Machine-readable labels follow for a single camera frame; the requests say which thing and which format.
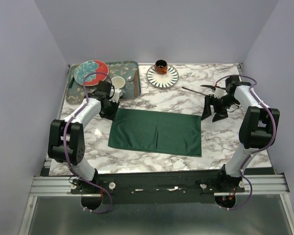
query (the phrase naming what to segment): colorful plate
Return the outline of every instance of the colorful plate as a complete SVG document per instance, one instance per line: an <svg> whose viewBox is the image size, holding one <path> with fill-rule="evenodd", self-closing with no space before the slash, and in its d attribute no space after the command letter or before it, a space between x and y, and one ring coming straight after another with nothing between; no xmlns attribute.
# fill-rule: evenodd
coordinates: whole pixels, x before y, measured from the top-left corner
<svg viewBox="0 0 294 235"><path fill-rule="evenodd" d="M177 83L178 72L175 67L168 65L167 74L158 74L153 65L147 71L147 79L155 87L169 88Z"/></svg>
<svg viewBox="0 0 294 235"><path fill-rule="evenodd" d="M78 84L83 85L85 76L87 76L88 74L92 72L103 72L105 74L108 74L109 68L104 62L99 60L86 61L75 69L75 72L74 72L75 81ZM86 79L85 86L98 85L99 81L103 81L104 79L106 79L106 77L107 76L103 74L90 75Z"/></svg>

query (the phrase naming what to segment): wall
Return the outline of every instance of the wall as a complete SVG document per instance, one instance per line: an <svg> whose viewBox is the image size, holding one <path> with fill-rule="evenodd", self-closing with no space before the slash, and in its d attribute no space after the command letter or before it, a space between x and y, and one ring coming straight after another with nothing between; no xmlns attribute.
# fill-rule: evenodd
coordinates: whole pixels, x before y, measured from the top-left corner
<svg viewBox="0 0 294 235"><path fill-rule="evenodd" d="M32 0L0 1L0 235L18 234L67 66Z"/></svg>
<svg viewBox="0 0 294 235"><path fill-rule="evenodd" d="M284 172L294 210L294 0L280 0L243 64L259 81L257 94L281 112L276 142L269 149L273 166Z"/></svg>
<svg viewBox="0 0 294 235"><path fill-rule="evenodd" d="M242 62L277 0L35 0L68 64Z"/></svg>

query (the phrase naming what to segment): plate rim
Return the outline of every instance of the plate rim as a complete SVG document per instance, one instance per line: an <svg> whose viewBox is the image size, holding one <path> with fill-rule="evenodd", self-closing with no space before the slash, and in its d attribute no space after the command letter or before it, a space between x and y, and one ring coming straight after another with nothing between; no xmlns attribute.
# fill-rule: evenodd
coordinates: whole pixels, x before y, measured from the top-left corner
<svg viewBox="0 0 294 235"><path fill-rule="evenodd" d="M164 90L165 90L165 89L169 89L169 88L171 88L171 87L173 87L173 86L176 85L176 83L178 82L178 80L179 80L179 78L180 78L180 74L178 73L177 69L176 69L173 65L168 65L168 66L173 67L173 68L175 69L175 71L177 72L177 75L178 75L177 81L176 81L172 86L169 86L169 87L157 87L157 86L153 85L153 84L149 81L149 79L148 79L148 77L147 77L147 73L149 72L149 70L150 70L153 66L154 66L154 65L150 66L150 68L149 68L149 69L147 70L147 72L146 72L146 78L147 78L148 82L149 82L152 86L154 86L154 87L156 87L156 88L160 88L160 89L164 89Z"/></svg>
<svg viewBox="0 0 294 235"><path fill-rule="evenodd" d="M97 61L99 61L99 62L102 62L103 64L105 64L105 65L107 66L107 68L108 68L107 75L109 75L109 71L110 71L110 70L109 70L108 65L107 65L105 62L101 61L101 60L88 60L88 61L85 61L85 62L81 63L79 66L81 66L82 64L85 64L85 63L87 63L87 62L89 62L89 61L93 61L93 62L96 62L96 63L97 63ZM75 71L74 71L74 80L75 80L75 82L77 82L79 85L83 86L82 83L79 83L79 82L75 79L75 72L76 72L77 68L76 68ZM95 85L87 85L87 84L85 84L85 87L93 87L93 86L97 86L98 84L99 84L99 82L98 82L97 84L95 84Z"/></svg>

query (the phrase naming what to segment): marble tabletop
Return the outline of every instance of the marble tabletop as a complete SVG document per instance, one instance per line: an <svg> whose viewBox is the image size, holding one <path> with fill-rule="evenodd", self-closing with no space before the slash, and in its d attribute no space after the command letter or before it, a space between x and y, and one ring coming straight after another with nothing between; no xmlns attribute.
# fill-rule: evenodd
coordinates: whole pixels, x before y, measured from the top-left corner
<svg viewBox="0 0 294 235"><path fill-rule="evenodd" d="M146 72L150 66L139 66L142 94L133 100L121 100L120 107L201 115L204 97L181 87L211 94L210 89L200 85L213 85L223 76L238 74L238 69L234 64L174 65L179 73L179 80L173 87L162 90L147 81ZM72 113L77 107L78 105L64 102L61 119ZM110 148L108 140L112 122L101 119L97 115L84 130L85 158L99 173L220 169L232 157L239 144L238 133L244 118L244 111L240 107L228 115L228 118L214 123L212 123L213 115L201 122L202 157ZM257 154L248 167L271 167L267 152L263 151ZM65 165L52 160L50 176L70 174Z"/></svg>

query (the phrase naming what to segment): striped plate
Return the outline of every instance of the striped plate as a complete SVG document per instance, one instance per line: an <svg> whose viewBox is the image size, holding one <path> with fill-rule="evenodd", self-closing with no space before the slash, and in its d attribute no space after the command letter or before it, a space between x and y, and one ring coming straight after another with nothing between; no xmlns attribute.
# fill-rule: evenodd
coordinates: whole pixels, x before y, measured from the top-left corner
<svg viewBox="0 0 294 235"><path fill-rule="evenodd" d="M178 72L175 67L168 65L167 74L158 74L153 65L147 71L147 79L155 87L169 88L177 82Z"/></svg>

